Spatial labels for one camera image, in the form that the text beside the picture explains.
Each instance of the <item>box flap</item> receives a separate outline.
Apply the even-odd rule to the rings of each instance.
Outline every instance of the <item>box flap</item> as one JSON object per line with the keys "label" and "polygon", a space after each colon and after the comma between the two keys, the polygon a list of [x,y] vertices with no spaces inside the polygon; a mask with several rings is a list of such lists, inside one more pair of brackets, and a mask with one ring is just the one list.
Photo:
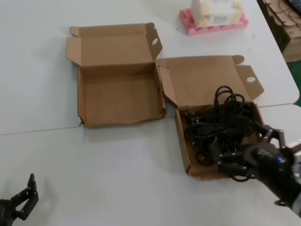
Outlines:
{"label": "box flap", "polygon": [[153,62],[162,44],[153,23],[70,27],[66,57],[79,66]]}
{"label": "box flap", "polygon": [[249,65],[236,65],[236,70],[243,82],[251,100],[257,98],[264,92],[262,85],[260,84],[253,69]]}
{"label": "box flap", "polygon": [[252,101],[264,90],[250,66],[236,65],[243,60],[240,55],[159,60],[164,93],[179,108],[212,105],[216,90],[227,85],[246,101]]}

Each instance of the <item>brown cardboard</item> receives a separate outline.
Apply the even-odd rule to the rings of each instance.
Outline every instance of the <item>brown cardboard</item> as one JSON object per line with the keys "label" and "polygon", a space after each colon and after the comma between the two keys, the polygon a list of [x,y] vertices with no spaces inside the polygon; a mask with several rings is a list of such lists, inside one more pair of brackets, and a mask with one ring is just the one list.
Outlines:
{"label": "brown cardboard", "polygon": [[160,119],[165,101],[153,23],[71,27],[66,57],[78,68],[78,115],[88,127]]}
{"label": "brown cardboard", "polygon": [[[251,66],[238,65],[243,56],[194,56],[161,59],[157,63],[166,97],[177,106],[175,122],[187,174],[200,179],[229,177],[217,171],[216,166],[205,167],[197,163],[195,149],[184,138],[187,127],[185,113],[214,112],[214,95],[221,85],[230,86],[235,93],[243,95],[252,107],[254,121],[263,124],[258,107],[252,102],[264,92]],[[253,133],[244,142],[256,143],[259,136]]]}
{"label": "brown cardboard", "polygon": [[257,0],[286,62],[301,60],[301,16],[285,0]]}

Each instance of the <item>robotic hand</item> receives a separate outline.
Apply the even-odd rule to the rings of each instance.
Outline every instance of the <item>robotic hand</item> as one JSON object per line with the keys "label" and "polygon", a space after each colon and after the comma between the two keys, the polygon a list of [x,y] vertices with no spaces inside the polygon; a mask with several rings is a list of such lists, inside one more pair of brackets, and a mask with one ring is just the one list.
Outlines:
{"label": "robotic hand", "polygon": [[[254,175],[280,199],[275,204],[287,206],[301,217],[301,140],[286,146],[282,130],[258,123],[254,128],[262,135],[261,142],[245,146],[241,153],[218,155],[219,171]],[[272,138],[279,141],[279,148],[270,143]]]}
{"label": "robotic hand", "polygon": [[[27,202],[21,211],[17,211],[16,207],[26,200]],[[0,200],[0,226],[12,226],[16,218],[26,220],[38,201],[37,185],[34,181],[34,175],[31,174],[26,189],[10,200]]]}

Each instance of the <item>black cable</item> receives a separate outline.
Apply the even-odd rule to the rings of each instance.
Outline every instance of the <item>black cable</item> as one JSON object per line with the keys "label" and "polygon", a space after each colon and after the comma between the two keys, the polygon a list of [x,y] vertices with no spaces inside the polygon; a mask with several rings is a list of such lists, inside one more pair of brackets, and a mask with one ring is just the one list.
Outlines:
{"label": "black cable", "polygon": [[[221,105],[219,98],[229,94]],[[209,145],[218,145],[221,153],[241,151],[242,139],[253,133],[251,108],[245,103],[245,98],[235,94],[229,86],[220,86],[215,92],[214,113],[201,115],[188,113],[186,115],[187,128],[185,139],[192,142],[197,150],[196,160],[199,164],[210,166],[215,164]],[[252,175],[235,181],[247,181]]]}

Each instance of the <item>empty cardboard box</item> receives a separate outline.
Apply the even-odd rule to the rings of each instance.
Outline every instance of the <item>empty cardboard box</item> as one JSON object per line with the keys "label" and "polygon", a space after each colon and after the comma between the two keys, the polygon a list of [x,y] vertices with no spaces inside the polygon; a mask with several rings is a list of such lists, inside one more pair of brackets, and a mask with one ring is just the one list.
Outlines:
{"label": "empty cardboard box", "polygon": [[[184,138],[187,127],[185,113],[214,112],[216,90],[227,85],[235,93],[245,97],[252,108],[254,121],[263,124],[259,109],[252,100],[264,92],[251,66],[238,65],[243,56],[195,56],[158,60],[166,97],[177,107],[175,121],[178,130],[182,158],[187,174],[200,179],[229,177],[219,173],[216,166],[202,166],[196,161],[196,150],[192,143]],[[257,143],[259,135],[253,133],[244,142]]]}
{"label": "empty cardboard box", "polygon": [[78,116],[87,127],[163,118],[153,23],[71,27],[66,57],[78,68]]}

